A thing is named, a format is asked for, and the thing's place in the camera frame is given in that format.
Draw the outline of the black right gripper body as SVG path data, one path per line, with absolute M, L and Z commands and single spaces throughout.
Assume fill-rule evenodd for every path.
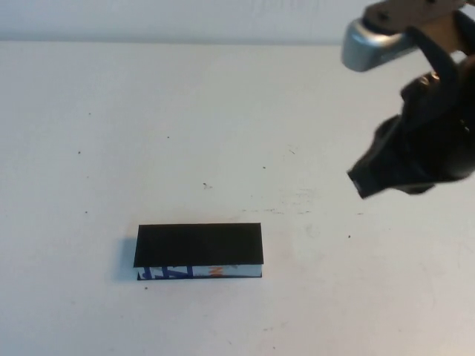
M 436 73 L 426 73 L 405 85 L 401 97 L 416 181 L 399 190 L 417 195 L 468 178 L 474 172 L 474 71 L 448 86 Z

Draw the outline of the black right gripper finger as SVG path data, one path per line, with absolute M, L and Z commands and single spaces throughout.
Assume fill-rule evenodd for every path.
M 400 139 L 401 126 L 401 114 L 384 120 L 374 131 L 370 147 L 348 170 L 348 173 L 370 168 L 406 173 L 407 162 L 404 160 L 404 150 Z
M 362 199 L 408 183 L 408 170 L 400 157 L 391 150 L 368 151 L 347 175 Z

